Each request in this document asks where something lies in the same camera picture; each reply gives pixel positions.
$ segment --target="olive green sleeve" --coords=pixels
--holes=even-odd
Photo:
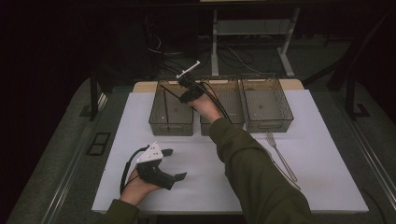
[[[133,224],[139,214],[139,209],[129,203],[113,200],[107,213],[98,224]]]
[[[247,223],[314,223],[305,196],[288,183],[248,132],[217,119],[209,136]]]

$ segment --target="person's left hand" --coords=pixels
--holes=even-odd
[[[157,185],[147,183],[140,179],[136,168],[131,172],[128,182],[131,181],[123,190],[120,200],[132,205],[140,204],[152,191],[160,189]]]

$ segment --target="person's right hand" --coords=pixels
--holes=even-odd
[[[217,97],[213,91],[209,91],[213,96]],[[198,99],[190,101],[187,105],[192,106],[200,115],[206,118],[210,123],[221,118],[219,108],[213,103],[205,93]]]

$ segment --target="utensil handle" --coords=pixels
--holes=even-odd
[[[291,168],[289,167],[289,165],[288,165],[288,163],[286,162],[285,158],[283,158],[282,154],[280,153],[279,150],[277,150],[277,148],[275,148],[275,149],[276,149],[277,155],[279,155],[279,158],[282,160],[283,164],[285,165],[286,169],[288,170],[288,173],[289,173],[291,179],[292,179],[294,182],[297,182],[297,177],[296,177],[296,175],[294,174],[294,172],[291,170]]]

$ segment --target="floor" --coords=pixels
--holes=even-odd
[[[256,70],[276,72],[280,78],[287,78],[275,51],[281,43],[280,38],[265,36],[223,41],[219,41],[221,75],[237,75]],[[324,42],[325,39],[321,36],[292,40],[288,57],[295,78],[304,80],[337,61],[349,45],[348,42],[337,42],[324,46]],[[200,45],[198,60],[202,64],[194,70],[195,76],[211,74],[210,53],[207,50],[209,46],[206,43],[203,41]],[[159,70],[159,76],[172,75],[176,70],[180,71],[181,67],[187,68],[195,63],[195,59],[176,51],[174,49],[168,54],[163,69]],[[238,57],[244,60],[244,64],[240,63]],[[361,189],[370,211],[355,215],[315,214],[315,217],[319,224],[396,223],[395,207],[378,181],[381,176],[373,172],[374,166],[368,162],[367,154],[363,153],[371,148],[389,178],[396,179],[395,124],[359,84],[356,103],[363,104],[370,117],[352,121],[344,109],[345,88],[336,92],[326,88],[331,75],[332,73],[305,88],[311,91],[332,139]],[[97,118],[90,121],[89,117],[81,114],[90,103],[89,81],[81,84],[8,223],[23,223],[24,220],[30,220],[30,223],[93,223],[100,218],[101,214],[91,211],[91,207],[131,89],[130,86],[116,87],[111,94],[107,94],[106,103],[100,107]],[[110,133],[110,141],[103,156],[85,155],[95,133]],[[242,216],[159,216],[157,223],[244,223],[244,219]]]

